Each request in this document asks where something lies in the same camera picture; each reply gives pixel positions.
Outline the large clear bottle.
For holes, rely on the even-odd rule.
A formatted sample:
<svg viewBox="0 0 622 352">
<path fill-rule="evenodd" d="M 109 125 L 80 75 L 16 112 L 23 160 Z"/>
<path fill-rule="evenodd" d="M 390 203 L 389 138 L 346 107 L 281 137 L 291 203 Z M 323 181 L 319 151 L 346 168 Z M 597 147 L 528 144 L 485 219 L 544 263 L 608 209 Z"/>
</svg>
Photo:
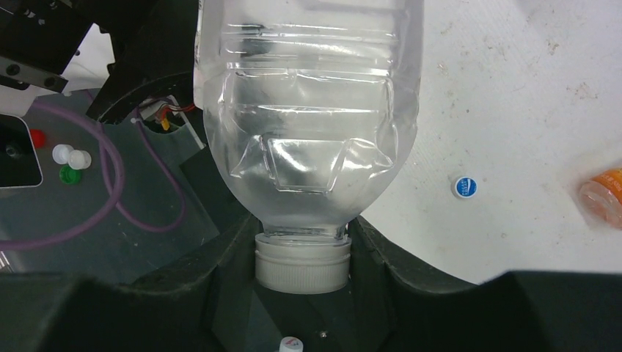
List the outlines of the large clear bottle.
<svg viewBox="0 0 622 352">
<path fill-rule="evenodd" d="M 271 290 L 345 287 L 348 222 L 413 148 L 422 1 L 201 1 L 194 102 Z"/>
</svg>

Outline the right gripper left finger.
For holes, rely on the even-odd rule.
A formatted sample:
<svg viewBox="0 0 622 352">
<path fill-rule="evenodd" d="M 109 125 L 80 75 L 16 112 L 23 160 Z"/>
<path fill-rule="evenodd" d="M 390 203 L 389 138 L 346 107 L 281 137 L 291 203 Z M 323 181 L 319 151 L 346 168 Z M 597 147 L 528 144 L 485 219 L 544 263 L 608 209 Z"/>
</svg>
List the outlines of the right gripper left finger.
<svg viewBox="0 0 622 352">
<path fill-rule="evenodd" d="M 254 280 L 244 216 L 127 285 L 74 274 L 1 275 L 3 351 L 242 351 Z"/>
</svg>

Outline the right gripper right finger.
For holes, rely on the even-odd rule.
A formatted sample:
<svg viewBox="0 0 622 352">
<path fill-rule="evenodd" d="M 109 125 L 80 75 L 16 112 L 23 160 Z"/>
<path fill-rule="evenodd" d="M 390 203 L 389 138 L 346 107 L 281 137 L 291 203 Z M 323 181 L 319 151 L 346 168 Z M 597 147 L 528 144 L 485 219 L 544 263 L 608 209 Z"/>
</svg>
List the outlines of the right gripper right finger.
<svg viewBox="0 0 622 352">
<path fill-rule="evenodd" d="M 348 226 L 361 351 L 619 351 L 621 276 L 509 271 L 456 278 L 389 241 L 363 218 Z"/>
</svg>

